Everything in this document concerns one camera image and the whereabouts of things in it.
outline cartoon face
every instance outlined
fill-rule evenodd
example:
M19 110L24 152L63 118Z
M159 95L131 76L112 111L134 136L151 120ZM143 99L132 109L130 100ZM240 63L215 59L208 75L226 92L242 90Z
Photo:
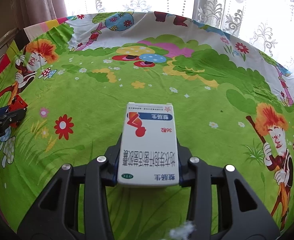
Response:
M29 71L36 71L41 66L44 66L47 64L47 61L45 58L41 56L41 54L37 52L32 52L27 64L27 69Z
M274 142L278 155L283 156L287 149L285 130L277 126L273 126L269 127L268 131L272 141Z

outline pink curtain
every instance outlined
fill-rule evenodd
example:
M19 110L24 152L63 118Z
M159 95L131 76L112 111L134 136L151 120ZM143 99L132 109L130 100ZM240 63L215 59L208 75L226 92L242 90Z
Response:
M19 29L67 16L64 0L11 0L11 5Z

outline clown figure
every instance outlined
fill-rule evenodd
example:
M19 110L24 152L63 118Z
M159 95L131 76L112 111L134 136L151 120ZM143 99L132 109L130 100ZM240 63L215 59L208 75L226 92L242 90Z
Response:
M274 179L279 185L278 196L271 215L274 215L278 205L281 203L282 215L280 230L283 230L288 215L288 202L290 189L293 185L294 173L292 157L286 145L285 130L288 128L288 123L282 114L275 111L274 107L266 103L260 103L257 106L255 125L261 136L270 135L276 148L277 156L274 158L269 143L266 142L263 145L265 155L264 164L269 171L275 171Z
M15 82L0 91L0 97L6 93L19 94L34 80L37 70L46 65L53 63L58 59L58 54L55 52L56 46L47 39L39 39L32 41L26 46L26 52L31 53L28 63L23 66L26 55L21 55L16 60L16 69L18 70L15 75Z

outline metal rivet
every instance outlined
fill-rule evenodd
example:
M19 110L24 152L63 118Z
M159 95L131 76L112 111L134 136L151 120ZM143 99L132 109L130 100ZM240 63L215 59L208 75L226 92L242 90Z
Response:
M195 156L191 157L189 160L192 163L198 163L199 162L199 158L198 157L195 157Z
M107 160L106 156L99 156L97 157L97 162L104 163Z
M233 172L235 170L235 167L231 164L226 165L226 170Z
M64 170L64 171L67 171L71 168L71 165L69 163L65 163L61 166L61 168Z

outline triangular cutout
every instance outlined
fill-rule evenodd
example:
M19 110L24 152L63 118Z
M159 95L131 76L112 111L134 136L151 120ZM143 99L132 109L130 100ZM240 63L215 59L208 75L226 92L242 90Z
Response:
M58 206L59 194L61 189L62 180L58 179L55 184L51 186L51 189L43 198L42 202L40 203L41 209L48 209L51 211L56 210Z
M256 202L253 200L249 192L245 189L240 180L235 180L235 186L237 191L239 209L241 212L254 210L257 208Z

